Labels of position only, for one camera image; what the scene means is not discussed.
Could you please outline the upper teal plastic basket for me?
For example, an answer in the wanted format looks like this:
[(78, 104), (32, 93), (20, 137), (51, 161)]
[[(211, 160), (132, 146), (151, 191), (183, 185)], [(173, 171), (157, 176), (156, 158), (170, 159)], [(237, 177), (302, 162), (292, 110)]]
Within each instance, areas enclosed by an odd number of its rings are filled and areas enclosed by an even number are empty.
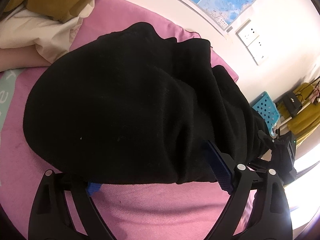
[(265, 120), (270, 135), (274, 136), (280, 115), (269, 94), (266, 91), (262, 92), (251, 102), (251, 107)]

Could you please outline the plush toy on rack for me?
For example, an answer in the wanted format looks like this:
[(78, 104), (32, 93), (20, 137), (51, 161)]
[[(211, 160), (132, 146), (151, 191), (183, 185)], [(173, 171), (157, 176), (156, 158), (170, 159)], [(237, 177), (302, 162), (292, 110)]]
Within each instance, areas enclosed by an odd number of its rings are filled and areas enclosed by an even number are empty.
[(310, 96), (309, 96), (309, 101), (311, 103), (317, 103), (319, 102), (319, 95), (320, 95), (320, 88), (319, 85), (317, 85), (313, 91), (311, 92)]

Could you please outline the black handbag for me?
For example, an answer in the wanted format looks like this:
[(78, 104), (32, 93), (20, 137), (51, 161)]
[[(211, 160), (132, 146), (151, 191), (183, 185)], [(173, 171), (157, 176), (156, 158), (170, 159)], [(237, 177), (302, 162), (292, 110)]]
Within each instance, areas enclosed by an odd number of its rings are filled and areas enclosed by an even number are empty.
[(296, 95), (294, 92), (287, 92), (282, 97), (282, 102), (292, 118), (294, 118), (303, 107), (298, 97), (299, 94)]

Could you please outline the white coat rack pole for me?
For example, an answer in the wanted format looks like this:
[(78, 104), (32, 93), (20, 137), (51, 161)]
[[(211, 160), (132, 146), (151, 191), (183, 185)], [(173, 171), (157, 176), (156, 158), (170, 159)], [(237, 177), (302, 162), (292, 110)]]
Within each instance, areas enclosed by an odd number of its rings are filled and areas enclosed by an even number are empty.
[[(300, 109), (300, 111), (297, 113), (296, 117), (310, 105), (311, 101), (308, 100), (307, 102), (304, 103), (303, 107)], [(284, 129), (287, 126), (287, 123), (292, 119), (292, 116), (289, 116), (287, 119), (285, 119), (282, 115), (280, 116), (276, 129)]]

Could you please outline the cream beige garment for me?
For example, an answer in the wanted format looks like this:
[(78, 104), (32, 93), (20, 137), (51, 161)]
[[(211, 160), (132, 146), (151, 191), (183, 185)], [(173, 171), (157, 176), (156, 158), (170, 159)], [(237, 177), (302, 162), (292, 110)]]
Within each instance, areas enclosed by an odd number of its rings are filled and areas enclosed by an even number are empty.
[(1, 48), (35, 46), (45, 60), (53, 63), (69, 52), (83, 20), (94, 6), (94, 0), (90, 0), (79, 16), (61, 23), (20, 5), (1, 20)]

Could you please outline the mustard yellow hanging sweater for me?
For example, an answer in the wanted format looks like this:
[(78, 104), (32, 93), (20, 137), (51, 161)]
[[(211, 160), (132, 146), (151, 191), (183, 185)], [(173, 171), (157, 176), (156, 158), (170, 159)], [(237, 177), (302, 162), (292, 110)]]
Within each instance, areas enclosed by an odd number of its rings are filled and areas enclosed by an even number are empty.
[[(313, 83), (302, 83), (296, 89), (289, 91), (294, 92), (296, 95), (299, 94), (299, 100), (302, 105), (309, 100), (309, 96), (313, 89), (319, 85), (319, 82)], [(282, 98), (276, 104), (277, 110), (285, 119), (287, 119), (290, 114), (287, 111)], [(310, 103), (304, 111), (302, 111), (297, 117), (292, 118), (284, 129), (284, 131), (291, 131), (296, 137), (296, 144), (300, 146), (310, 135), (319, 127), (319, 102)]]

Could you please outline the black coat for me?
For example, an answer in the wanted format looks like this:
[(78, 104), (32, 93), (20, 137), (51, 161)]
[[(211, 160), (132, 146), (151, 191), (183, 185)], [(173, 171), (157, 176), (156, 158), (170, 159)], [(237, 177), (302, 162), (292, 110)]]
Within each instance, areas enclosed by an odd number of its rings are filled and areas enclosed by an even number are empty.
[(210, 49), (140, 22), (71, 51), (28, 96), (28, 145), (93, 183), (214, 182), (207, 142), (247, 164), (267, 152), (258, 137), (267, 126)]

